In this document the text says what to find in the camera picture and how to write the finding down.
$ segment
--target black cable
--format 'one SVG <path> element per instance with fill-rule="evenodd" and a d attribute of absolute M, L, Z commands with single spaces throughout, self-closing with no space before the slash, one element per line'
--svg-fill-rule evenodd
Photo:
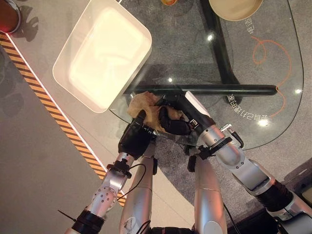
<path fill-rule="evenodd" d="M 232 215 L 230 214 L 228 208 L 226 207 L 226 205 L 225 205 L 224 203 L 223 203 L 223 206 L 224 206 L 226 212 L 228 213 L 228 215 L 229 215 L 229 217 L 230 217 L 230 219 L 231 219 L 231 221 L 232 221 L 232 223 L 233 223 L 233 227 L 234 227 L 235 231 L 237 232 L 237 234 L 241 234 L 240 231 L 239 231 L 239 229 L 238 229 L 238 227 L 236 226 L 236 224 L 235 224 L 233 218 L 232 218 Z"/>
<path fill-rule="evenodd" d="M 139 185 L 139 183 L 143 180 L 143 177 L 145 176 L 145 173 L 146 173 L 146 166 L 145 166 L 143 163 L 139 163 L 139 164 L 137 164 L 137 165 L 135 165 L 135 166 L 130 167 L 129 169 L 132 169 L 132 168 L 137 167 L 137 166 L 144 166 L 144 173 L 143 173 L 141 179 L 138 181 L 138 183 L 137 183 L 132 189 L 130 189 L 128 192 L 126 192 L 124 195 L 122 195 L 120 198 L 118 198 L 117 201 L 120 200 L 120 199 L 122 199 L 122 198 L 123 198 L 124 196 L 126 196 L 129 192 L 131 192 L 133 189 L 135 189 L 135 188 Z"/>
<path fill-rule="evenodd" d="M 68 214 L 65 214 L 64 212 L 62 212 L 62 211 L 60 211 L 60 210 L 58 210 L 58 212 L 60 212 L 60 213 L 61 213 L 62 215 L 64 215 L 64 216 L 70 218 L 70 219 L 71 219 L 72 221 L 74 221 L 74 222 L 77 221 L 75 218 L 71 218 Z"/>
<path fill-rule="evenodd" d="M 114 116 L 116 116 L 117 118 L 121 119 L 122 121 L 128 123 L 127 121 L 125 121 L 123 118 L 120 118 L 118 115 L 116 115 L 112 110 L 109 110 L 110 112 L 112 112 L 114 114 Z"/>
<path fill-rule="evenodd" d="M 150 220 L 147 220 L 146 222 L 144 222 L 141 227 L 138 229 L 138 231 L 136 232 L 136 234 L 142 234 L 145 229 L 148 227 L 148 225 L 151 223 Z"/>

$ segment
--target yellow and black striped tape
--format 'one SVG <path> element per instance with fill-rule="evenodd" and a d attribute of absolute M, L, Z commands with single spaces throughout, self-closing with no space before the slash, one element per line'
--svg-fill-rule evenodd
<path fill-rule="evenodd" d="M 50 115 L 55 119 L 60 128 L 74 144 L 76 149 L 81 153 L 83 158 L 87 161 L 90 167 L 98 175 L 100 179 L 104 179 L 106 172 L 104 168 L 100 165 L 97 159 L 89 151 L 86 145 L 83 143 L 81 138 L 75 132 L 75 130 L 68 123 L 66 118 L 63 116 L 58 107 L 54 104 L 51 98 L 47 95 L 46 91 L 42 88 L 40 83 L 37 81 L 33 73 L 30 71 L 25 61 L 21 58 L 11 41 L 8 39 L 6 34 L 0 32 L 0 45 L 4 48 L 5 52 L 8 54 L 12 62 L 15 64 L 16 68 L 19 70 L 21 75 L 24 77 L 25 81 L 28 83 L 30 88 L 35 92 L 36 96 L 40 99 L 42 104 L 45 106 Z M 126 199 L 123 197 L 118 202 L 123 207 Z"/>

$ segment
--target crumpled cloth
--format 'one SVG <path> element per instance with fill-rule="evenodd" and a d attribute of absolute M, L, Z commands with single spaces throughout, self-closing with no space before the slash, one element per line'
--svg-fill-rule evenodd
<path fill-rule="evenodd" d="M 148 91 L 135 95 L 128 107 L 127 113 L 132 117 L 136 118 L 141 110 L 144 110 L 146 117 L 144 124 L 161 132 L 166 132 L 165 129 L 160 125 L 159 122 L 159 110 L 161 106 L 155 106 L 158 102 L 159 97 Z M 183 119 L 183 112 L 178 111 L 170 106 L 165 106 L 168 110 L 168 116 L 172 120 Z"/>

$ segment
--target glass table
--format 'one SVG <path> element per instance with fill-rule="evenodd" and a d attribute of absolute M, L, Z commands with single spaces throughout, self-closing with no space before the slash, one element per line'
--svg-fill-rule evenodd
<path fill-rule="evenodd" d="M 291 124 L 301 100 L 303 67 L 287 0 L 263 1 L 250 18 L 235 22 L 214 15 L 208 0 L 179 0 L 170 7 L 160 0 L 121 4 L 153 38 L 151 55 L 131 84 L 134 90 L 148 87 L 160 95 L 158 87 L 183 91 L 195 87 L 195 96 L 217 125 L 232 124 L 244 149 L 276 139 Z M 245 97 L 200 91 L 205 85 L 235 84 L 235 80 L 277 88 L 268 96 Z M 127 105 L 120 105 L 122 99 L 129 100 L 129 92 L 115 100 L 111 111 L 129 122 Z M 183 144 L 197 142 L 194 135 L 159 135 Z"/>

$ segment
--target white rectangular tray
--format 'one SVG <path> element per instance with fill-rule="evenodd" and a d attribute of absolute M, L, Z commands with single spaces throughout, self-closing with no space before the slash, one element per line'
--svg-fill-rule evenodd
<path fill-rule="evenodd" d="M 54 66 L 54 79 L 96 113 L 106 111 L 148 58 L 148 29 L 115 0 L 91 0 Z"/>

